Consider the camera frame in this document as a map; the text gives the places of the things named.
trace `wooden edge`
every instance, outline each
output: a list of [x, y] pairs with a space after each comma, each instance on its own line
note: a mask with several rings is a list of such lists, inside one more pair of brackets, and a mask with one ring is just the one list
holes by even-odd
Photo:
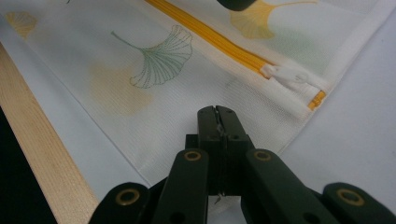
[[98, 202], [1, 43], [0, 106], [58, 223], [88, 223]]

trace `zipper slider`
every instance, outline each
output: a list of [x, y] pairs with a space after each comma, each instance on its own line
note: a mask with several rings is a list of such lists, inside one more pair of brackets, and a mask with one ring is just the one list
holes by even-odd
[[260, 69], [260, 72], [268, 77], [277, 77], [282, 80], [291, 81], [295, 83], [307, 83], [313, 87], [322, 90], [320, 85], [316, 84], [306, 72], [291, 69], [288, 67], [275, 66], [266, 64]]

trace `ginkgo leaf print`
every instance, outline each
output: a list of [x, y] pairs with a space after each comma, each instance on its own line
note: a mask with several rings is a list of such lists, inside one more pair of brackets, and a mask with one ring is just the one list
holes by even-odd
[[23, 39], [26, 39], [29, 33], [35, 29], [37, 23], [37, 20], [26, 11], [8, 12], [6, 20]]
[[140, 50], [143, 54], [142, 71], [130, 79], [131, 84], [139, 88], [162, 85], [176, 77], [184, 63], [192, 55], [192, 36], [179, 25], [172, 27], [171, 34], [161, 44], [147, 49], [141, 49], [128, 43], [114, 32], [111, 34], [128, 46]]
[[270, 5], [262, 0], [257, 0], [243, 11], [230, 11], [231, 24], [241, 32], [242, 36], [246, 38], [268, 39], [274, 37], [274, 33], [268, 27], [268, 19], [275, 8], [316, 2], [317, 1], [305, 1]]

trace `pale green leaf print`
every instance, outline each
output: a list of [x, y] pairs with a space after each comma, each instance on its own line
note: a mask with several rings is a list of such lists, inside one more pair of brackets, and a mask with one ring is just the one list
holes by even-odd
[[179, 25], [172, 27], [171, 34], [161, 44], [147, 49], [128, 43], [114, 32], [111, 34], [128, 46], [140, 50], [144, 56], [142, 71], [130, 79], [131, 84], [138, 88], [162, 85], [176, 77], [192, 55], [192, 36]]

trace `white surface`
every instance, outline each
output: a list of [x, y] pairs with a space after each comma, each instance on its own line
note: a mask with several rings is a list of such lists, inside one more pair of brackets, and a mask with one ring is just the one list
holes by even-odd
[[[281, 156], [309, 188], [321, 192], [326, 184], [347, 182], [369, 192], [393, 213], [396, 213], [395, 23], [393, 12]], [[98, 199], [122, 182], [144, 184], [3, 19], [0, 40]], [[210, 217], [208, 223], [244, 223], [238, 206]]]

